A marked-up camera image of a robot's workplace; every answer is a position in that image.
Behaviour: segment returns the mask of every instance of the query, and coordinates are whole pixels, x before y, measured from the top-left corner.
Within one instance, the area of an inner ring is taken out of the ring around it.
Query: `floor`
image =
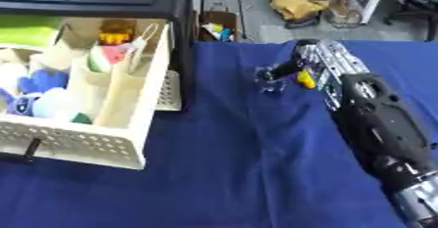
[[[194,0],[195,8],[199,1]],[[228,7],[237,13],[237,0],[205,0],[205,8]],[[337,29],[322,21],[320,25],[299,29],[285,29],[283,20],[268,5],[268,0],[242,0],[247,42],[282,43],[300,38],[330,38],[336,40],[400,40],[422,41],[426,27],[422,21],[395,22],[385,25],[382,19],[394,8],[395,0],[382,0],[369,24],[354,29]]]

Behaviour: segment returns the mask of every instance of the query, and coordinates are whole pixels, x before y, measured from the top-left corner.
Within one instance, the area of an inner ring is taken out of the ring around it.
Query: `robotic arm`
[[[259,68],[264,92],[282,91],[288,77],[326,95],[326,105],[365,172],[410,227],[438,227],[438,170],[433,148],[400,97],[335,41],[301,40],[290,61]]]

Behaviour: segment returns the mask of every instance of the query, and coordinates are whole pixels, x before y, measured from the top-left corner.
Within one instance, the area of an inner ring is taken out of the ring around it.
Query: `blue tablecloth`
[[[0,162],[2,228],[404,227],[354,160],[317,91],[258,93],[284,45],[199,43],[196,97],[155,115],[143,171],[58,160]],[[438,134],[438,45],[348,42]]]

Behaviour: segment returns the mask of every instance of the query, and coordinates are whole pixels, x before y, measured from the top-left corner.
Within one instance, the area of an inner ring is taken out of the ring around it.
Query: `green object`
[[[77,114],[71,122],[92,124],[93,121],[86,114]]]
[[[60,17],[2,15],[0,48],[43,51],[55,44],[62,24]]]
[[[88,56],[88,68],[93,72],[109,73],[112,65],[104,53],[104,47],[96,45]]]

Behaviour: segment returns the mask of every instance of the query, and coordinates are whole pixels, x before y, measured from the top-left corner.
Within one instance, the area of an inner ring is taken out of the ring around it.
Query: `pink object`
[[[110,64],[114,65],[122,61],[127,48],[125,45],[115,45],[115,46],[102,46],[102,51],[104,56],[107,58]]]

